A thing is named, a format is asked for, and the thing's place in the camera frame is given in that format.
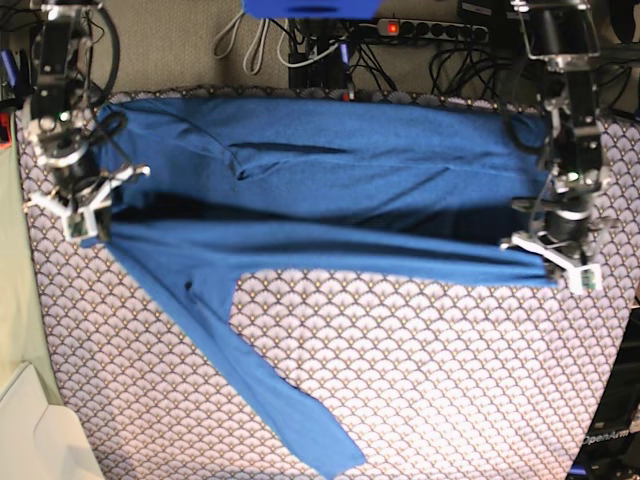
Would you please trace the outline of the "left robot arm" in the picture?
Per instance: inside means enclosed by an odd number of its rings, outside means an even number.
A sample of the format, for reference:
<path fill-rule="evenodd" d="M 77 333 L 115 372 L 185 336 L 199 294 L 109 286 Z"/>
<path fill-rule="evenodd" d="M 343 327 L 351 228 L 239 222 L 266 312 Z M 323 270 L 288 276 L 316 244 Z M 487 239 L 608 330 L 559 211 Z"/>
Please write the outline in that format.
<path fill-rule="evenodd" d="M 547 72 L 540 102 L 550 127 L 537 155 L 546 171 L 534 197 L 514 198 L 514 210 L 529 216 L 528 227 L 503 240 L 544 258 L 552 275 L 584 295 L 603 286 L 597 260 L 612 220 L 595 216 L 597 198 L 611 182 L 601 141 L 595 60 L 600 54 L 588 1 L 514 1 L 527 57 Z"/>

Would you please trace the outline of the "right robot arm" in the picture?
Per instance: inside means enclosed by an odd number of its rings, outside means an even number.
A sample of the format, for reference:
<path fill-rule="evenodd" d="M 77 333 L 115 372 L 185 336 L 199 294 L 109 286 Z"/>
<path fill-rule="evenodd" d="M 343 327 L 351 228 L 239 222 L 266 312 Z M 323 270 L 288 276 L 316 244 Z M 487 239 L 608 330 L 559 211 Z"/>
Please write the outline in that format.
<path fill-rule="evenodd" d="M 24 105 L 25 137 L 37 164 L 53 179 L 50 193 L 35 192 L 25 206 L 47 210 L 59 218 L 66 240 L 105 242 L 110 237 L 113 193 L 123 184 L 147 176 L 146 165 L 129 156 L 114 171 L 96 158 L 102 145 L 122 155 L 116 137 L 127 126 L 125 114 L 96 114 L 115 85 L 120 65 L 120 40 L 101 1 L 33 1 L 43 25 L 32 47 L 35 82 Z M 92 81 L 94 38 L 91 13 L 102 19 L 111 39 L 111 67 L 106 84 Z"/>

